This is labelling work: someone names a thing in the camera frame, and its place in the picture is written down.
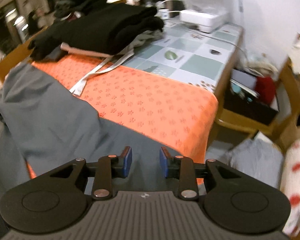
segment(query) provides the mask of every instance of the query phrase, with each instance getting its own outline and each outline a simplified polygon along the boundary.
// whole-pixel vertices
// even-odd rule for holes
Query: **round black pad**
[[[280,191],[249,181],[220,183],[205,197],[208,216],[221,227],[239,234],[281,230],[290,214],[289,200]]]
[[[268,199],[257,192],[239,192],[231,198],[232,205],[243,212],[260,212],[269,202]]]
[[[23,200],[23,206],[34,212],[45,212],[56,207],[59,203],[59,197],[56,193],[50,191],[36,191],[26,195]]]
[[[85,195],[63,178],[30,180],[8,191],[0,213],[14,229],[28,234],[59,231],[77,222],[86,210]]]

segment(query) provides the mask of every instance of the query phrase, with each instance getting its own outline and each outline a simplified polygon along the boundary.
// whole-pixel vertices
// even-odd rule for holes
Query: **black sweater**
[[[52,25],[29,44],[31,57],[42,60],[62,42],[69,46],[115,55],[146,30],[163,28],[163,21],[154,17],[156,8],[128,4],[108,4],[95,8],[89,15],[71,22]]]

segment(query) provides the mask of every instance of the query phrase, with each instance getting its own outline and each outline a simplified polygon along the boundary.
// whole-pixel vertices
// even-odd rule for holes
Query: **red object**
[[[271,77],[257,77],[255,92],[259,94],[258,100],[266,105],[271,105],[275,96],[275,83]]]
[[[292,195],[289,199],[291,207],[296,207],[300,204],[300,195],[299,194],[295,194]]]
[[[293,171],[293,172],[300,171],[300,162],[298,162],[298,163],[296,163],[295,165],[293,165],[292,171]]]

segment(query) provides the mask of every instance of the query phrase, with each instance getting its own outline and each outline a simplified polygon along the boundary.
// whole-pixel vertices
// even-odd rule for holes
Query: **orange blanket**
[[[57,63],[33,63],[67,89],[101,62],[68,55]],[[218,107],[207,90],[141,70],[118,68],[88,80],[80,96],[99,116],[157,140],[203,163]]]

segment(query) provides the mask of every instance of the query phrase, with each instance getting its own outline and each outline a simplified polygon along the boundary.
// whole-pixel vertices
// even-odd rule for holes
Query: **red polka dot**
[[[289,199],[291,207],[296,207],[300,204],[300,195],[299,194],[295,194],[292,195]]]
[[[293,172],[300,171],[300,162],[298,162],[298,163],[296,163],[295,165],[293,165],[292,171],[293,171]]]

